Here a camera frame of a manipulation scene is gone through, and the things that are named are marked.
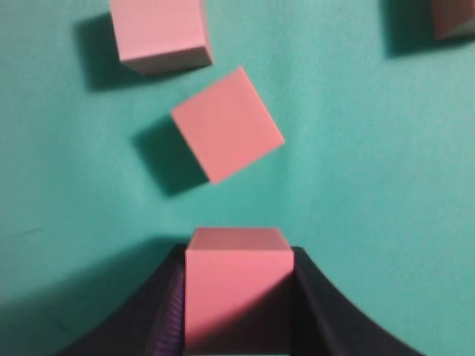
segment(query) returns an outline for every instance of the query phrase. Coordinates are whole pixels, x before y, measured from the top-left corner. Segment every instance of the pink cube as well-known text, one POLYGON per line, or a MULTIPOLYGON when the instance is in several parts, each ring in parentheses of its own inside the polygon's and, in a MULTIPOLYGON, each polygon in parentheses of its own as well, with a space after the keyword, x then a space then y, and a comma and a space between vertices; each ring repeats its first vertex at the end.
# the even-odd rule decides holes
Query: pink cube
POLYGON ((432 0, 437 39, 475 33, 475 0, 432 0))
POLYGON ((153 74, 212 64, 205 0, 111 0, 120 61, 153 74))
POLYGON ((186 351, 288 353, 293 268, 276 228, 198 228, 186 250, 186 351))
POLYGON ((284 143, 242 67, 171 112, 210 182, 219 182, 284 143))

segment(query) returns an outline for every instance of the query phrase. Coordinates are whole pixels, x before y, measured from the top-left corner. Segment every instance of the cube face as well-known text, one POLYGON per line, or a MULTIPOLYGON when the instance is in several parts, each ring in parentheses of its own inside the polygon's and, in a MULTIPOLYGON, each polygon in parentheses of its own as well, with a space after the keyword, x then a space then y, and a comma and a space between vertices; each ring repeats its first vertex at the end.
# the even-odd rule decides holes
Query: cube face
POLYGON ((475 0, 432 0, 437 39, 475 33, 475 0))
POLYGON ((219 182, 284 144, 242 67, 172 111, 211 182, 219 182))
POLYGON ((205 0, 111 0, 120 61, 142 73, 212 63, 205 0))
POLYGON ((197 229, 186 251, 186 351, 288 352, 293 266, 277 229, 197 229))

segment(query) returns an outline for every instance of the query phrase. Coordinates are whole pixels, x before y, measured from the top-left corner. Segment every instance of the teal background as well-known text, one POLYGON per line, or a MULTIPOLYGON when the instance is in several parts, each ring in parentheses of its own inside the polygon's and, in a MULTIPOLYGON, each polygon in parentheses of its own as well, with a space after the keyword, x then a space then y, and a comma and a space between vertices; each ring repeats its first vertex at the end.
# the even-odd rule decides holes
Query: teal background
POLYGON ((215 66, 141 79, 106 0, 0 1, 0 350, 50 355, 199 225, 278 226, 434 356, 475 349, 475 45, 426 0, 209 0, 215 66), (286 145, 217 186, 168 112, 243 65, 286 145))

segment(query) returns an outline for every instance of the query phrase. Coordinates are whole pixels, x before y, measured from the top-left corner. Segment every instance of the tilted pink cube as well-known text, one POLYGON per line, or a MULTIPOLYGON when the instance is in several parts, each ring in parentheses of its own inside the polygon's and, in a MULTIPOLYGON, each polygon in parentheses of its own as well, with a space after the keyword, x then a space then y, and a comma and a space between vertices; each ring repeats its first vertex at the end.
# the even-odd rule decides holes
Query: tilted pink cube
POLYGON ((437 39, 475 34, 475 0, 432 0, 437 39))
POLYGON ((111 0, 120 61, 147 74, 212 64, 205 0, 111 0))
POLYGON ((219 182, 284 144, 242 67, 171 115, 210 182, 219 182))

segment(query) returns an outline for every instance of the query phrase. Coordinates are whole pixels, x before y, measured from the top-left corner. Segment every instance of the black holder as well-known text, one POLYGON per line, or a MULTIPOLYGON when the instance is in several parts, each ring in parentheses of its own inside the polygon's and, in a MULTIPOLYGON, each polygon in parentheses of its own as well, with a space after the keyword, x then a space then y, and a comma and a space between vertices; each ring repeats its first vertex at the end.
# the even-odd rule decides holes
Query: black holder
MULTIPOLYGON (((57 356, 182 356, 186 245, 113 315, 57 356)), ((423 356, 358 310, 301 247, 295 253, 291 356, 423 356)))

